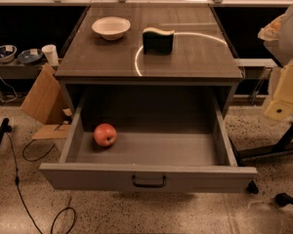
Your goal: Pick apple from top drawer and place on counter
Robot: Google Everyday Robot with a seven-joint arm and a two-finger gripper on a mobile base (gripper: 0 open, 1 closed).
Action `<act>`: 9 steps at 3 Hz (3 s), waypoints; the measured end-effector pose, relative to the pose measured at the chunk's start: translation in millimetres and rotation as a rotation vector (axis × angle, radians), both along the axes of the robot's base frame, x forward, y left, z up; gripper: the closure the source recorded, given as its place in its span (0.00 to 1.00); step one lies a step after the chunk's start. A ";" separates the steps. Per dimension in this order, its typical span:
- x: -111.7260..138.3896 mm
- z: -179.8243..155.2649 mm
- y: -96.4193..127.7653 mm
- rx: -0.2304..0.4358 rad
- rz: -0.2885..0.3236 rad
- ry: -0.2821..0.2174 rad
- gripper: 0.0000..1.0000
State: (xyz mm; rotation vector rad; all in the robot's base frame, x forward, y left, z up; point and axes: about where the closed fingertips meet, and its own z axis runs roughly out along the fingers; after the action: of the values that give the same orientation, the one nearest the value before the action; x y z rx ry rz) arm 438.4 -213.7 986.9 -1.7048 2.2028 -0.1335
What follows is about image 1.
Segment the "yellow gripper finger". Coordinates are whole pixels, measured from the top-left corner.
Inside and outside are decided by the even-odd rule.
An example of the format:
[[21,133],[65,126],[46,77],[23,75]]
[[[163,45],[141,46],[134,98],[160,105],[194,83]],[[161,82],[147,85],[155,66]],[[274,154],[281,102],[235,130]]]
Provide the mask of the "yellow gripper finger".
[[269,81],[269,96],[265,100],[264,115],[281,121],[293,113],[293,64],[275,67]]

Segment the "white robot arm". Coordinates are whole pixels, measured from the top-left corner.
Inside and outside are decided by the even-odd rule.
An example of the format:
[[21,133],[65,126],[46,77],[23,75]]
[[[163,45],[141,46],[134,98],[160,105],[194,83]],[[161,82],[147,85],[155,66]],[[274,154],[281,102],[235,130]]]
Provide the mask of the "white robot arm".
[[269,98],[264,102],[265,117],[281,121],[293,113],[293,4],[262,28],[258,37],[282,65],[272,71]]

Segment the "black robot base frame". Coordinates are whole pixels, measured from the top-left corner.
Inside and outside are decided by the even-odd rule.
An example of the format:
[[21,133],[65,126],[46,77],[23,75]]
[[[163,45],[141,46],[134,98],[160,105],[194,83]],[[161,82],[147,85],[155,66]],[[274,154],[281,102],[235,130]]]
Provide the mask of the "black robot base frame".
[[[235,160],[239,167],[244,167],[244,159],[257,158],[260,156],[273,155],[278,153],[290,153],[293,151],[293,123],[291,127],[285,132],[282,138],[274,145],[245,149],[237,151],[232,140],[230,141],[231,148]],[[293,206],[293,197],[286,193],[279,193],[274,196],[274,201],[279,207],[287,205]]]

